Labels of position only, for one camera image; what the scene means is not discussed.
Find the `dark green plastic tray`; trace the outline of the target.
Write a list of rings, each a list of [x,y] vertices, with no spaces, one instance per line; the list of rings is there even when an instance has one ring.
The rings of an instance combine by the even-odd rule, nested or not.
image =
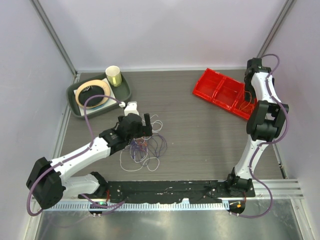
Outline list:
[[[83,75],[81,74],[79,81],[70,85],[66,90],[66,99],[67,99],[69,108],[71,110],[71,113],[78,119],[82,119],[82,120],[85,119],[83,109],[79,107],[78,104],[76,103],[76,90],[80,85],[91,80],[102,80],[106,82],[110,87],[110,94],[112,95],[113,98],[121,102],[125,102],[125,103],[129,102],[132,96],[132,91],[125,77],[123,75],[121,77],[122,77],[121,85],[118,87],[114,87],[110,85],[106,80],[105,73],[100,73],[96,75],[89,73],[88,76],[84,78],[83,78]],[[115,110],[117,108],[119,108],[119,104],[116,103],[114,100],[110,99],[110,100],[107,100],[107,102],[104,105],[99,106],[93,110],[86,108],[86,114],[87,114],[87,117],[90,119],[93,117],[97,117],[101,114],[110,112],[112,110]]]

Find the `red plastic divided bin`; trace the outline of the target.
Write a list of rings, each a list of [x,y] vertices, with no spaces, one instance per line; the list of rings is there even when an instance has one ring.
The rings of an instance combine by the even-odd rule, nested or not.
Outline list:
[[[207,68],[196,82],[192,93],[238,117],[248,120],[257,104],[245,100],[245,84]]]

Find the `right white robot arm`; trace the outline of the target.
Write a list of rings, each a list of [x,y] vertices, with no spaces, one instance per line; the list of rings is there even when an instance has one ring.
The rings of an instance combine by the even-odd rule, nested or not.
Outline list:
[[[268,145],[283,138],[283,126],[287,126],[289,106],[276,94],[273,70],[263,66],[261,58],[247,61],[244,89],[257,100],[246,124],[247,144],[242,156],[226,180],[226,193],[233,198],[253,191],[254,171]]]

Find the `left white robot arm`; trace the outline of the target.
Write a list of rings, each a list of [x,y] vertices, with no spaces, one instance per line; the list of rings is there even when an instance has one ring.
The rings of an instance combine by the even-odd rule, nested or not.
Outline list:
[[[152,134],[148,113],[144,117],[134,113],[120,116],[115,127],[103,131],[87,145],[52,160],[38,159],[26,186],[43,210],[53,207],[62,198],[81,194],[100,200],[107,194],[107,181],[96,171],[78,177],[75,173],[124,150],[133,139]]]

